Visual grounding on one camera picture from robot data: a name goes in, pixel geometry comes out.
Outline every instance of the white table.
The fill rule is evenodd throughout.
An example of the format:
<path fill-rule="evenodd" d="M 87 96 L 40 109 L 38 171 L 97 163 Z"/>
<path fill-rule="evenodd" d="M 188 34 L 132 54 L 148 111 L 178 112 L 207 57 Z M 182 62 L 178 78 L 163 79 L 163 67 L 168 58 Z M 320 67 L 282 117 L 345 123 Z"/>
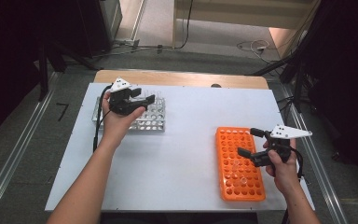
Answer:
<path fill-rule="evenodd" d="M 54 181 L 46 211 L 55 206 L 92 154 L 93 109 L 109 83 L 90 83 Z M 282 117 L 270 90 L 151 86 L 166 99 L 164 133 L 129 132 L 117 149 L 103 211 L 219 212 L 285 210 L 273 178 L 262 168 L 266 200 L 227 202 L 220 197 L 214 134 L 217 127 L 271 130 Z M 258 150 L 265 139 L 255 137 Z M 309 191 L 302 187 L 313 206 Z"/>

